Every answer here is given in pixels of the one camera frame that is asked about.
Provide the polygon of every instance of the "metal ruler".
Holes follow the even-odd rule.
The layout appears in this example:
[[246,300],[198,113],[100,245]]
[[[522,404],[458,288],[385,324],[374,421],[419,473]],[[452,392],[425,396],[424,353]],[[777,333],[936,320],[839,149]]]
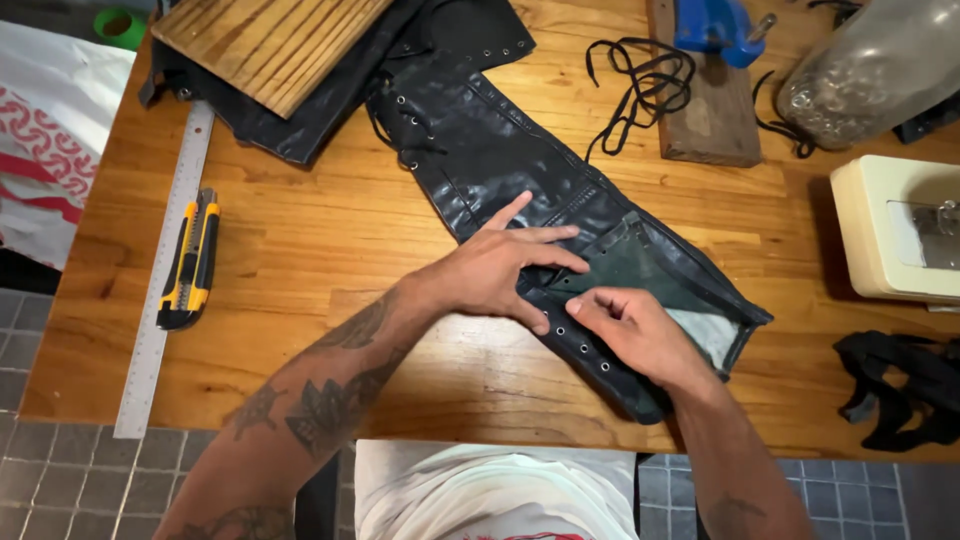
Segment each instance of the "metal ruler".
[[147,431],[147,421],[150,419],[150,408],[156,390],[156,376],[160,372],[163,348],[167,342],[167,332],[156,327],[157,308],[160,297],[163,296],[163,285],[174,262],[174,253],[177,251],[183,210],[189,203],[197,200],[213,116],[213,109],[206,101],[195,101],[186,118],[174,183],[170,187],[170,198],[167,200],[163,228],[160,230],[160,242],[156,246],[154,269],[147,286],[147,299],[143,304],[143,314],[140,315],[140,328],[133,345],[130,371],[127,372],[117,425],[113,430],[113,436],[118,439],[141,439]]

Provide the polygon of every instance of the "tattooed arm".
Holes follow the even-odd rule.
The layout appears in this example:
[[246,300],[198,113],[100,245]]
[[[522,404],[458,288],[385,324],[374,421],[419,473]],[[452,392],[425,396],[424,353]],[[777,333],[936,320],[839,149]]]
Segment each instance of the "tattooed arm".
[[566,310],[670,395],[712,540],[813,540],[804,505],[747,415],[657,299],[596,287]]
[[546,315],[515,290],[531,264],[586,272],[549,245],[576,227],[506,230],[524,192],[469,241],[400,280],[379,300],[291,359],[210,443],[155,539],[292,540],[297,491],[350,439],[410,349],[450,311],[513,317],[536,333]]

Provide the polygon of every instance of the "blue tool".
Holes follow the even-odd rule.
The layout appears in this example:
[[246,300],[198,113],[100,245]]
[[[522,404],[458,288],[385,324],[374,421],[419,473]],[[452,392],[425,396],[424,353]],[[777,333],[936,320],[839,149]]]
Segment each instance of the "blue tool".
[[733,67],[747,67],[763,53],[764,37],[777,16],[767,13],[754,26],[736,0],[676,0],[673,44],[697,53],[719,53]]

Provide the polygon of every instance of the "wooden table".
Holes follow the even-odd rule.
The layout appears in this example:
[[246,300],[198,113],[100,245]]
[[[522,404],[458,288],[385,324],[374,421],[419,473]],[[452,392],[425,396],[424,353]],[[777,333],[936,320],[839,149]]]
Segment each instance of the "wooden table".
[[[832,10],[766,0],[754,17],[780,23],[752,67],[783,77],[830,32]],[[583,155],[626,89],[599,56],[594,88],[584,51],[596,39],[646,36],[638,0],[514,0],[537,40],[526,59],[488,76],[534,120]],[[141,47],[87,202],[21,408],[24,418],[113,423],[180,149],[186,104],[136,101]],[[760,114],[771,119],[770,92]],[[873,422],[849,426],[837,407],[853,381],[830,345],[852,331],[944,338],[960,316],[859,298],[850,287],[828,184],[864,154],[960,162],[960,126],[901,146],[886,134],[846,153],[797,160],[761,132],[752,169],[661,160],[657,130],[633,130],[616,158],[593,163],[623,192],[702,248],[753,302],[776,316],[751,339],[730,389],[774,454],[960,460],[960,448],[906,454],[860,448]],[[358,112],[312,168],[241,148],[217,122],[204,170],[223,206],[216,279],[199,324],[171,333],[151,425],[219,428],[277,367],[455,244],[396,154]],[[675,452],[670,423],[620,419],[518,324],[452,315],[387,384],[361,437],[605,447]]]

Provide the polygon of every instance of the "white t-shirt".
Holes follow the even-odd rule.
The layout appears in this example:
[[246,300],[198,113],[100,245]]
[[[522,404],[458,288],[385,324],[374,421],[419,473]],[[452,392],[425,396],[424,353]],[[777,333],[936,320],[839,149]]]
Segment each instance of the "white t-shirt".
[[629,452],[357,442],[360,540],[636,540]]

